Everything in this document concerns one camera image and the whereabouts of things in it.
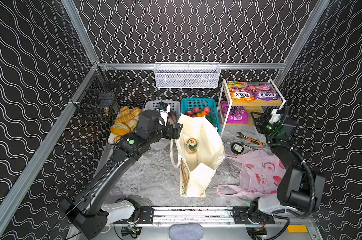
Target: orange snack bag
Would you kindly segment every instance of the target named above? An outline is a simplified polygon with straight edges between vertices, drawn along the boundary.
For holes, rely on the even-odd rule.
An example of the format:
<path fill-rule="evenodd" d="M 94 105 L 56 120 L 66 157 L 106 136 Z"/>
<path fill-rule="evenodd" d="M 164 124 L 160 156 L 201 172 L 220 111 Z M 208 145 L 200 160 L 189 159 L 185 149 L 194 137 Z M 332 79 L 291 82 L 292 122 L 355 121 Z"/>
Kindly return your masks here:
<path fill-rule="evenodd" d="M 246 82 L 228 81 L 227 84 L 231 99 L 248 103 L 254 101 L 254 95 Z"/>

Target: wooden shelf board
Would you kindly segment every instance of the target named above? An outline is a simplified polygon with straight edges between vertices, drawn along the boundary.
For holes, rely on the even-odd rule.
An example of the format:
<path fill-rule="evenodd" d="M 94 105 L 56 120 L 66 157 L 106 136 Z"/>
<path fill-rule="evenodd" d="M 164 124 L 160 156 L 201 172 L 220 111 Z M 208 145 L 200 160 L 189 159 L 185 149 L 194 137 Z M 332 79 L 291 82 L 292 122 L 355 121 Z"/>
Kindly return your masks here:
<path fill-rule="evenodd" d="M 246 112 L 249 115 L 248 123 L 247 124 L 226 123 L 226 126 L 237 126 L 237 127 L 254 126 L 254 121 L 251 118 L 250 113 L 251 112 L 263 113 L 262 107 L 260 107 L 260 106 L 244 106 L 243 108 L 246 110 Z M 225 118 L 221 112 L 221 106 L 220 106 L 220 116 L 221 116 L 222 122 L 224 122 Z"/>
<path fill-rule="evenodd" d="M 233 99 L 233 106 L 280 106 L 281 104 L 282 101 L 280 99 L 270 101 L 255 99 L 253 102 L 250 103 Z"/>

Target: fox's candy bag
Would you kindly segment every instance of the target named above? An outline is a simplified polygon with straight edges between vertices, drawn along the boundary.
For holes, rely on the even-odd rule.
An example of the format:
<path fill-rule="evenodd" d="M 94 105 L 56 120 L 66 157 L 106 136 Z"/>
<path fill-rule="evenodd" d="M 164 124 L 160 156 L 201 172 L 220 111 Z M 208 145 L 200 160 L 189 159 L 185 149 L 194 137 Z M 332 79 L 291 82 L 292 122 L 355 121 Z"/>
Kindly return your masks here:
<path fill-rule="evenodd" d="M 231 82 L 228 81 L 228 88 L 231 95 L 231 99 L 243 102 L 254 101 L 253 93 L 249 86 L 245 82 Z"/>
<path fill-rule="evenodd" d="M 266 101 L 281 99 L 269 83 L 249 83 L 248 85 L 255 99 Z"/>

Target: gray marble surface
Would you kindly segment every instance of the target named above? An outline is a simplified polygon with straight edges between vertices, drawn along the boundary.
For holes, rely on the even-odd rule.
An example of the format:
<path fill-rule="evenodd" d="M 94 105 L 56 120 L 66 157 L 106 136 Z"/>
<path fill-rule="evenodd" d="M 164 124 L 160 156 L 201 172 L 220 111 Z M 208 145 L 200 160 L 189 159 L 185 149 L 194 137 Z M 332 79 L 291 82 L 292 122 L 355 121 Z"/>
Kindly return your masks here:
<path fill-rule="evenodd" d="M 254 127 L 226 127 L 222 136 L 225 153 L 232 154 L 230 145 L 232 142 L 241 141 L 236 137 L 236 132 L 260 139 Z M 258 147 L 270 153 L 265 147 Z M 174 157 L 177 159 L 177 148 L 174 144 Z M 245 147 L 244 153 L 251 148 Z M 217 194 L 217 186 L 220 184 L 239 184 L 241 164 L 225 159 L 217 168 L 216 174 L 206 189 L 206 197 L 181 197 L 180 196 L 180 169 L 174 168 L 170 161 L 170 140 L 162 139 L 151 145 L 151 150 L 126 171 L 109 193 L 105 204 L 113 203 L 119 198 L 131 198 L 141 205 L 148 206 L 247 206 L 250 199 L 242 197 L 221 197 Z M 222 193 L 235 193 L 230 189 L 222 189 Z"/>

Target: white plastic basket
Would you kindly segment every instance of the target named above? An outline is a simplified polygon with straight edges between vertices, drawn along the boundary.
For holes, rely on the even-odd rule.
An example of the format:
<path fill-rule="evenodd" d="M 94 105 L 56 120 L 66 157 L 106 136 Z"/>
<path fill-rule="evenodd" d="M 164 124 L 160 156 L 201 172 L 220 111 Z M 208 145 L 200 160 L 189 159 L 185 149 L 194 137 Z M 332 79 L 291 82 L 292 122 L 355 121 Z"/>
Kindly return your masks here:
<path fill-rule="evenodd" d="M 177 120 L 179 119 L 179 117 L 181 116 L 181 104 L 179 101 L 161 101 L 161 100 L 147 101 L 145 104 L 145 110 L 147 109 L 157 110 L 159 102 L 164 102 L 170 105 L 170 110 L 176 111 Z"/>
<path fill-rule="evenodd" d="M 155 63 L 157 88 L 216 88 L 219 63 Z"/>

